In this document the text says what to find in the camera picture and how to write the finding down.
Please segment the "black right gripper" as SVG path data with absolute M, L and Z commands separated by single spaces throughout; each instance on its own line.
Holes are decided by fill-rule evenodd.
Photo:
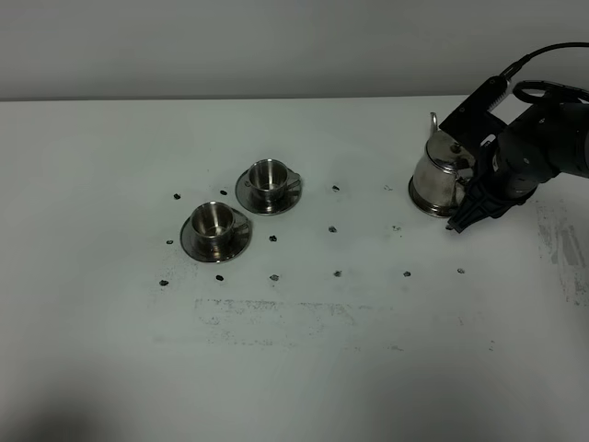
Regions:
M 555 111 L 530 108 L 502 130 L 485 150 L 483 171 L 469 182 L 462 203 L 446 224 L 448 230 L 462 233 L 485 218 L 504 215 L 560 173 L 550 158 L 555 149 Z

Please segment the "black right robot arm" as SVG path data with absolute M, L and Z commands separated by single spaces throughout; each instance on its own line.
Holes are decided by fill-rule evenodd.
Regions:
M 547 81 L 521 81 L 513 95 L 527 109 L 510 123 L 491 113 L 507 84 L 484 82 L 440 125 L 475 158 L 465 196 L 447 223 L 457 233 L 522 205 L 561 173 L 588 175 L 588 93 Z

